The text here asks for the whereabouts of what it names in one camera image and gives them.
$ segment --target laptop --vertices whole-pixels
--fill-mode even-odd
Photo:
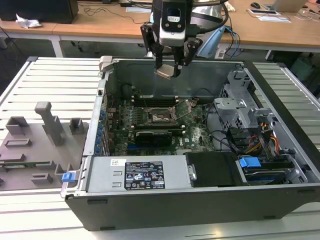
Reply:
[[[307,2],[307,0],[275,0],[274,4],[263,4],[266,9],[285,12],[297,13]]]

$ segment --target paper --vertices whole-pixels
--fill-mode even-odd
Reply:
[[[25,29],[36,28],[36,27],[42,26],[38,20],[24,19],[23,17],[18,16],[18,14],[16,14],[15,22],[17,24],[19,24],[20,27],[25,28]]]
[[[291,23],[289,19],[280,16],[261,16],[259,19],[267,22]]]

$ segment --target table leg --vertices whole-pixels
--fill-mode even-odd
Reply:
[[[5,42],[5,38],[4,37],[0,37],[0,49],[7,49],[7,44]]]
[[[265,60],[272,60],[272,58],[274,57],[272,50],[269,50],[268,53],[265,56]]]
[[[62,44],[61,44],[61,41],[60,41],[60,37],[53,35],[53,36],[50,38],[50,41],[51,41],[51,43],[52,43],[55,56],[56,56],[57,58],[63,58],[63,57],[65,56],[65,54],[64,54],[64,50],[63,50],[63,48],[62,48]]]
[[[94,49],[94,53],[95,54],[100,53],[100,47],[99,47],[99,42],[98,41],[94,41],[93,42],[93,49]]]

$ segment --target computer mouse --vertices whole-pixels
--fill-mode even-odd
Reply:
[[[250,5],[251,7],[253,7],[253,8],[255,8],[255,9],[260,9],[260,4],[259,3],[257,3],[257,2],[253,2],[253,3],[251,3],[251,5]]]

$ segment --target motherboard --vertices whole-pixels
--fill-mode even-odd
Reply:
[[[172,106],[116,101],[109,108],[112,156],[183,155],[214,151],[205,125],[206,105],[180,99]]]

